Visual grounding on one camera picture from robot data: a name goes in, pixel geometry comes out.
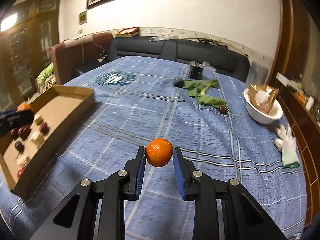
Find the large red jujube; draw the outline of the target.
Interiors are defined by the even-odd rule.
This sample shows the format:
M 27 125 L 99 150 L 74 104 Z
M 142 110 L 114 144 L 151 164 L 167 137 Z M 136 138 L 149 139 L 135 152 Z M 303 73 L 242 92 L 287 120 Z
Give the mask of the large red jujube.
M 22 140 L 26 140 L 29 136 L 29 134 L 31 133 L 31 129 L 30 129 L 30 125 L 25 125 L 19 128 L 18 130 L 18 136 L 22 139 Z

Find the orange mandarin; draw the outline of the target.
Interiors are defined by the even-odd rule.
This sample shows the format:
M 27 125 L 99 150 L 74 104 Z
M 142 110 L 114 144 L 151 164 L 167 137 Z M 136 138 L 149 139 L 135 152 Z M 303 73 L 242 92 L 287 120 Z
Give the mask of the orange mandarin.
M 27 111 L 27 110 L 33 111 L 31 105 L 29 105 L 28 103 L 22 103 L 17 107 L 16 112 Z
M 146 159 L 154 167 L 163 167 L 170 161 L 172 153 L 172 144 L 166 139 L 157 138 L 148 144 Z

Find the dark purple round fruit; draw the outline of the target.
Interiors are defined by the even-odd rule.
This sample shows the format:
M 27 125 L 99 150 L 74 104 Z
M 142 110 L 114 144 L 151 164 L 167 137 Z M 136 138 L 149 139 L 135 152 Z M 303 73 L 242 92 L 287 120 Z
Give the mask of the dark purple round fruit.
M 24 151 L 24 145 L 20 142 L 20 141 L 16 141 L 14 143 L 14 146 L 16 148 L 16 150 L 19 152 L 19 153 L 23 153 Z

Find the lone red jujube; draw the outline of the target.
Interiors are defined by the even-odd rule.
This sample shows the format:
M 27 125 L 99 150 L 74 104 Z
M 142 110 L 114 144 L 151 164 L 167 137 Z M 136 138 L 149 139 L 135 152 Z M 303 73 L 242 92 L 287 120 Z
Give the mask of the lone red jujube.
M 39 125 L 39 131 L 42 133 L 42 134 L 47 134 L 48 133 L 48 130 L 49 130 L 49 127 L 47 125 L 46 122 L 42 122 L 40 125 Z

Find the red tomato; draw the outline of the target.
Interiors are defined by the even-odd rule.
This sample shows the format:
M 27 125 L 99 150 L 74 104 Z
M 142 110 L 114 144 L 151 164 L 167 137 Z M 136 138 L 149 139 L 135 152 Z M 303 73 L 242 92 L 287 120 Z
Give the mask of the red tomato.
M 21 169 L 18 171 L 18 173 L 17 173 L 17 178 L 18 178 L 18 179 L 21 178 L 21 176 L 22 176 L 22 174 L 23 174 L 24 171 L 25 171 L 25 167 L 21 168 Z

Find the wrinkled dark red jujube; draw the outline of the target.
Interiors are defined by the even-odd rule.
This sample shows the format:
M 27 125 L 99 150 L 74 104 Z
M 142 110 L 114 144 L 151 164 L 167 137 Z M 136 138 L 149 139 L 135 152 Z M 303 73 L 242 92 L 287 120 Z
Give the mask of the wrinkled dark red jujube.
M 14 140 L 18 139 L 19 135 L 18 135 L 18 129 L 14 128 L 11 130 L 10 135 L 13 137 Z

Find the small beige yam piece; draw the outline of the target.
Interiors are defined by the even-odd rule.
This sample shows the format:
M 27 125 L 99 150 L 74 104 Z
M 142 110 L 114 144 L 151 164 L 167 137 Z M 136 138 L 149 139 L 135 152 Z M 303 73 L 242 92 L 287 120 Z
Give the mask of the small beige yam piece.
M 35 114 L 35 116 L 34 116 L 34 122 L 35 122 L 35 124 L 37 124 L 37 125 L 42 124 L 42 123 L 43 123 L 43 118 L 42 118 L 42 116 L 41 116 L 40 114 Z

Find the wooden cabinet door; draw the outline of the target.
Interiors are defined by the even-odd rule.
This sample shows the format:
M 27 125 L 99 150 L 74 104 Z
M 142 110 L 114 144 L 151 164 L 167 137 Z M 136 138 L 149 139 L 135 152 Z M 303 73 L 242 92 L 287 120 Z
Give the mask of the wooden cabinet door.
M 50 62 L 59 42 L 60 0 L 26 0 L 1 22 L 1 111 L 36 92 L 35 79 Z

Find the dark jujube by greens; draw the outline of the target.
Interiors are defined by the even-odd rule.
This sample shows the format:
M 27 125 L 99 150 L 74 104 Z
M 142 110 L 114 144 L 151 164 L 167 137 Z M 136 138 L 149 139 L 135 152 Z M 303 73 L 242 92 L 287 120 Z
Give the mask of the dark jujube by greens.
M 228 115 L 228 109 L 225 106 L 219 106 L 218 111 L 223 115 Z

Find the white cup on sideboard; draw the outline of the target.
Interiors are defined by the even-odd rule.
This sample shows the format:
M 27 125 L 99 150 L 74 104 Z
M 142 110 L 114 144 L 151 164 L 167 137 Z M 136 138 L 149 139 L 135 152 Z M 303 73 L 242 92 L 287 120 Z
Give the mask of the white cup on sideboard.
M 305 109 L 306 109 L 307 111 L 310 111 L 310 109 L 312 108 L 313 104 L 314 104 L 314 98 L 313 98 L 312 96 L 309 96 L 309 97 L 308 97 L 308 100 L 307 100 L 307 102 L 306 102 Z

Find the green leafy vegetable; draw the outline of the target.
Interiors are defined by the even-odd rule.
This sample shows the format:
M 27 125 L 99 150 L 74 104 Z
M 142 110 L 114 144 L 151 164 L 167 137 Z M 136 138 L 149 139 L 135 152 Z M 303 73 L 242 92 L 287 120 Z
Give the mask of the green leafy vegetable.
M 217 88 L 218 84 L 217 79 L 210 79 L 208 81 L 184 80 L 183 89 L 187 90 L 187 95 L 194 98 L 198 104 L 215 108 L 218 108 L 219 106 L 227 107 L 227 102 L 225 100 L 207 95 L 208 90 Z

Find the blue plaid tablecloth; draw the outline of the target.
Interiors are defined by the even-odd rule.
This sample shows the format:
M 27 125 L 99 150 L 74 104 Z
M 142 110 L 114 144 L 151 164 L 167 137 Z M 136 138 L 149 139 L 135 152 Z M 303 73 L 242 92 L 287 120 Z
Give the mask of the blue plaid tablecloth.
M 255 122 L 246 110 L 244 83 L 208 69 L 203 77 L 219 83 L 208 93 L 225 100 L 231 112 L 199 105 L 174 86 L 187 71 L 186 64 L 127 56 L 69 81 L 93 89 L 95 106 L 58 144 L 27 199 L 1 182 L 1 217 L 16 238 L 29 239 L 80 180 L 107 178 L 156 138 L 180 147 L 212 178 L 240 181 L 287 238 L 299 237 L 306 219 L 304 172 L 282 167 L 273 142 L 278 122 Z

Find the clear plastic container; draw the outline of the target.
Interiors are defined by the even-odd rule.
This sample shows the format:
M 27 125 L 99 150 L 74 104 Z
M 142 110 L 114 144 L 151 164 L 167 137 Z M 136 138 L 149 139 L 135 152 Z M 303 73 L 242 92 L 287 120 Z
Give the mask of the clear plastic container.
M 250 85 L 265 84 L 269 74 L 269 69 L 257 62 L 252 62 L 245 82 L 246 87 Z

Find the framed picture on sofa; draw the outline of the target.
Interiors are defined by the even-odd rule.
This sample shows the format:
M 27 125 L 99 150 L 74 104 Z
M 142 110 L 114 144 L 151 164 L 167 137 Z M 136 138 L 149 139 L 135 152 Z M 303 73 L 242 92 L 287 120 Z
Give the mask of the framed picture on sofa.
M 115 37 L 134 37 L 139 35 L 139 27 L 123 29 L 115 34 Z

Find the small black device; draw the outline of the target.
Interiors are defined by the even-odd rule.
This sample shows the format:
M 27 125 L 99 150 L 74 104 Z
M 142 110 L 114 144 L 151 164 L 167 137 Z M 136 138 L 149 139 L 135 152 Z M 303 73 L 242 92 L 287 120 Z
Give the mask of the small black device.
M 203 68 L 195 65 L 190 65 L 188 75 L 191 79 L 200 80 L 202 79 Z

